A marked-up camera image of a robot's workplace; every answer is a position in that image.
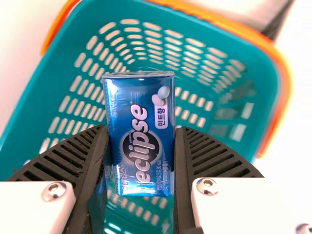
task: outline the blue mint container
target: blue mint container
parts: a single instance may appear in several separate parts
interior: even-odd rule
[[[104,75],[106,116],[119,195],[173,193],[173,72]]]

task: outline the teal plastic basket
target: teal plastic basket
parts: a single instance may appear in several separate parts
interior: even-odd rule
[[[119,196],[115,193],[112,177],[107,198],[104,233],[173,233],[173,195],[167,197]]]
[[[31,77],[0,139],[0,179],[38,152],[105,124],[104,73],[173,70],[176,124],[251,161],[279,98],[265,52],[213,24],[144,0],[83,0]]]

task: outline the eclipse logo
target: eclipse logo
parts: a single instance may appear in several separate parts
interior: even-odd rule
[[[149,132],[149,126],[145,122],[147,110],[139,105],[131,106],[132,131],[123,141],[122,149],[128,159],[130,159],[138,169],[136,178],[141,183],[151,182],[148,171],[151,163],[159,154],[159,142],[156,137]]]

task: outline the screw head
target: screw head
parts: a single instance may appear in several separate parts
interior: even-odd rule
[[[42,192],[42,199],[45,201],[53,201],[64,195],[66,192],[66,184],[62,182],[54,182],[49,184]]]
[[[200,179],[196,186],[198,191],[207,196],[214,196],[219,192],[217,183],[210,178]]]
[[[307,223],[299,224],[296,227],[295,234],[311,234],[312,233],[312,226]]]

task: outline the black gripper pad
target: black gripper pad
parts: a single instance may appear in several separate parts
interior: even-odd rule
[[[174,233],[195,233],[191,189],[200,177],[263,177],[234,150],[207,134],[182,127],[175,131]]]
[[[76,203],[63,233],[91,233],[87,201],[103,175],[104,166],[112,163],[108,143],[107,127],[95,126],[38,155],[7,181],[70,182]]]

